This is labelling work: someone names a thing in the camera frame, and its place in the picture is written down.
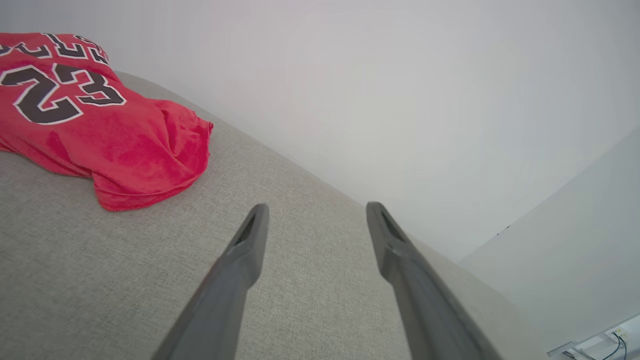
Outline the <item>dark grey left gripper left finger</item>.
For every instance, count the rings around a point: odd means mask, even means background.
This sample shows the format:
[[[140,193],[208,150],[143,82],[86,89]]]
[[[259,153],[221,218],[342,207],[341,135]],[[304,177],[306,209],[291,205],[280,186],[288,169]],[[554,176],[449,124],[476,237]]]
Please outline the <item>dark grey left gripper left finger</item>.
[[[178,318],[154,360],[233,360],[249,289],[261,275],[269,231],[265,203],[252,207]]]

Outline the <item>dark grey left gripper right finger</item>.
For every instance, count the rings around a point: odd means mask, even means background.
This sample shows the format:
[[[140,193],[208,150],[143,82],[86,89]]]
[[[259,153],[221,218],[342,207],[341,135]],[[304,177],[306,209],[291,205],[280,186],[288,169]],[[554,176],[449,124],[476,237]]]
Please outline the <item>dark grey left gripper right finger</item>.
[[[381,276],[393,288],[414,360],[498,360],[500,354],[381,202],[366,204]]]

